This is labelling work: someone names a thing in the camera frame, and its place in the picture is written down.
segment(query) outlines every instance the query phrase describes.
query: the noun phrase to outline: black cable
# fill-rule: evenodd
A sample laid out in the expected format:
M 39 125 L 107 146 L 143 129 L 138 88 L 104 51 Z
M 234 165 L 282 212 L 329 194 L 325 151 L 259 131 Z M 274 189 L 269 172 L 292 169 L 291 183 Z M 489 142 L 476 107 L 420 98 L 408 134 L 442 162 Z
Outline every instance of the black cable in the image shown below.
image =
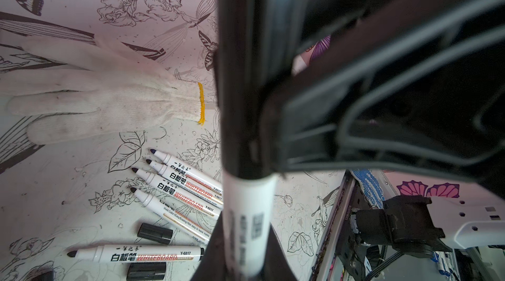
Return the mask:
M 379 255 L 379 260 L 377 261 L 377 266 L 381 265 L 384 261 L 386 261 L 387 254 L 387 245 L 382 245 Z
M 387 268 L 390 264 L 392 264 L 396 259 L 400 258 L 403 256 L 404 253 L 401 251 L 397 251 L 394 255 L 386 259 L 382 264 L 378 265 L 373 269 L 365 278 L 363 281 L 370 281 L 373 277 L 375 277 L 376 274 L 380 273 L 382 270 Z

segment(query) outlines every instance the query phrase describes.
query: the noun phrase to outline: white cotton glove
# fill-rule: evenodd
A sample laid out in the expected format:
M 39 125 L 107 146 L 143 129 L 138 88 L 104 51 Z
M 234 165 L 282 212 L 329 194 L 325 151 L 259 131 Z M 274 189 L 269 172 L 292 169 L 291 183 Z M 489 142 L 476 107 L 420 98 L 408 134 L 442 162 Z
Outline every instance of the white cotton glove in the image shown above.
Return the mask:
M 56 114 L 28 126 L 35 144 L 162 126 L 170 118 L 203 121 L 203 87 L 183 82 L 124 44 L 29 37 L 25 51 L 83 69 L 21 69 L 0 74 L 0 94 L 17 115 Z

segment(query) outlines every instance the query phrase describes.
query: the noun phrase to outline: glove finger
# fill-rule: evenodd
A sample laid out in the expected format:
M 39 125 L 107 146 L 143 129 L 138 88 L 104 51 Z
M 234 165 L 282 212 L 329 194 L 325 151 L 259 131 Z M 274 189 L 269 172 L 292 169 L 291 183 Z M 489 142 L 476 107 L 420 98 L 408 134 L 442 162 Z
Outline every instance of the glove finger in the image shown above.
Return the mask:
M 62 90 L 92 91 L 101 81 L 85 69 L 18 69 L 0 74 L 0 95 L 36 95 Z
M 47 116 L 32 122 L 28 139 L 35 144 L 53 144 L 112 132 L 140 131 L 160 126 L 172 114 L 165 101 L 137 102 L 118 105 L 113 109 L 98 109 L 93 113 Z
M 59 92 L 18 96 L 9 100 L 7 111 L 16 115 L 89 113 L 98 109 L 96 92 Z
M 64 38 L 28 37 L 21 46 L 31 54 L 94 71 L 119 71 L 131 65 L 111 51 Z

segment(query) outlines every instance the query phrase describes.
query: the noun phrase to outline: black marker cap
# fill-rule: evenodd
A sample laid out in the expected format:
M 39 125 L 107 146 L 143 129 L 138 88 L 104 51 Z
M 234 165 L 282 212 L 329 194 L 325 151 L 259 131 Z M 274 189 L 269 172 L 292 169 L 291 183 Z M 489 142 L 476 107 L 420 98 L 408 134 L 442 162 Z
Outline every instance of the black marker cap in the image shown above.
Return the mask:
M 126 281 L 163 280 L 166 271 L 166 262 L 132 263 Z
M 54 271 L 48 271 L 41 275 L 36 276 L 30 281 L 53 281 L 54 280 Z
M 173 233 L 174 231 L 168 228 L 142 223 L 138 230 L 137 237 L 168 245 L 170 240 L 172 240 Z

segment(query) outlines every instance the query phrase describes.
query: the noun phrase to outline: pink flower print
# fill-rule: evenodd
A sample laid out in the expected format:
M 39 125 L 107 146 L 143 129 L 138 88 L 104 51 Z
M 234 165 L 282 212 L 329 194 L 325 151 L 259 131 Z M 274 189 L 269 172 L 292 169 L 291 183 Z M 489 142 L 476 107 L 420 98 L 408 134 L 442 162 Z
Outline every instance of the pink flower print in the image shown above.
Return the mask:
M 410 182 L 403 182 L 396 187 L 402 196 L 424 196 L 428 186 L 424 183 L 411 180 Z
M 459 184 L 444 183 L 432 186 L 426 192 L 427 197 L 459 198 Z

